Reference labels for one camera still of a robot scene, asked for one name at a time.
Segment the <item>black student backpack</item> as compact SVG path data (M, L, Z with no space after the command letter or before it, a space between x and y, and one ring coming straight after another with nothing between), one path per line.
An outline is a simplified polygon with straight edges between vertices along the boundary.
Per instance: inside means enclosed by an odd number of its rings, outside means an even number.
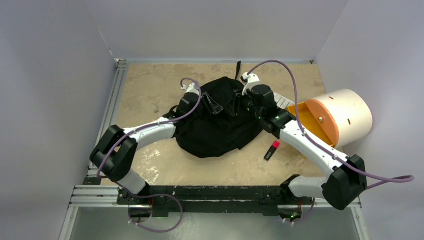
M240 81L227 76L201 86L201 93L208 93L224 110L218 115L186 123L174 136L178 146L204 159L241 150L252 142L263 130L260 121L253 115L230 115L232 93L243 87Z

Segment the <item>pink black highlighter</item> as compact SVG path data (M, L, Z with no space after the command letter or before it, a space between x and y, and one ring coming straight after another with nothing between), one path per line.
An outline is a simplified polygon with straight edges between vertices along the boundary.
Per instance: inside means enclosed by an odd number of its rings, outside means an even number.
M269 161L279 148L280 144L281 143L278 140L274 141L273 144L270 146L269 150L266 152L263 159Z

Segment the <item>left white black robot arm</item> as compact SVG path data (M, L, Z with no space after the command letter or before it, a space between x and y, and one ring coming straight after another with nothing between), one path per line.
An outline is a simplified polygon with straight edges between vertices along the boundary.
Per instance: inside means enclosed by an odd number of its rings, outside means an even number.
M153 143L174 138L185 124L201 117L211 117L223 111L208 93L186 93L178 105L158 120L144 125L120 128L110 126L90 154L97 167L97 176L116 183L129 193L138 205L149 199L149 184L132 169L138 150Z

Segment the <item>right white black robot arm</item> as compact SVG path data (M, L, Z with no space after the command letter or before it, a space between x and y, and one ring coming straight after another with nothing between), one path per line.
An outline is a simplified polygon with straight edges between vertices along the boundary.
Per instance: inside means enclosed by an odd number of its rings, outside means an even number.
M268 85L233 91L228 106L231 115L259 120L267 133L297 149L324 173L324 177L290 177L280 191L284 202L318 198L342 211L367 189L365 161L356 154L348 156L338 151L308 131L298 117L277 106Z

